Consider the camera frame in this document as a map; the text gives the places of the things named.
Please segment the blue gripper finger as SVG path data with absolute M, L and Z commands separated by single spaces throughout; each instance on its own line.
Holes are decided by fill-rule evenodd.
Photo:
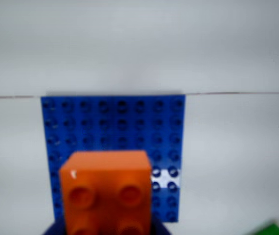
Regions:
M 171 232 L 155 216 L 151 218 L 151 235 L 171 235 Z
M 66 224 L 63 217 L 58 218 L 43 233 L 43 235 L 66 235 Z

